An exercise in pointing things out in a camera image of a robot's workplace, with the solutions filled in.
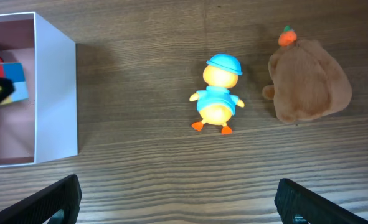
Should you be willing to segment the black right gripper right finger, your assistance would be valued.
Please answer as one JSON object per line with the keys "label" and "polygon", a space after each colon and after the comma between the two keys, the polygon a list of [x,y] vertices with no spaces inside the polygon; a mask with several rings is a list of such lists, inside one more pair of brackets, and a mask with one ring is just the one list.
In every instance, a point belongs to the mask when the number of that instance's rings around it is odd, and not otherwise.
{"label": "black right gripper right finger", "polygon": [[286,178],[279,181],[274,203],[284,224],[368,224],[368,220]]}

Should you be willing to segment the multicoloured puzzle cube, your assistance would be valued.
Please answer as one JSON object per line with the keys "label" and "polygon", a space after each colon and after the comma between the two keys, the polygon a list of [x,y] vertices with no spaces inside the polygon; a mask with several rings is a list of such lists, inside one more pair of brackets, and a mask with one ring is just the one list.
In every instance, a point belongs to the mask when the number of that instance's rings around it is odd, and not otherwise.
{"label": "multicoloured puzzle cube", "polygon": [[10,80],[14,87],[14,91],[1,102],[1,105],[29,98],[24,69],[20,63],[0,63],[0,78]]}

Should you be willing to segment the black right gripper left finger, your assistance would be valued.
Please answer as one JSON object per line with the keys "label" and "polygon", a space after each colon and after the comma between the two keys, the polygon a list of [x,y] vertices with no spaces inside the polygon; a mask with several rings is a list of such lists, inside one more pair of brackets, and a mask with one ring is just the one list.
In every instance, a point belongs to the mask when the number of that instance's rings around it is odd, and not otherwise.
{"label": "black right gripper left finger", "polygon": [[0,224],[75,224],[81,199],[82,190],[77,175],[68,175],[0,211]]}

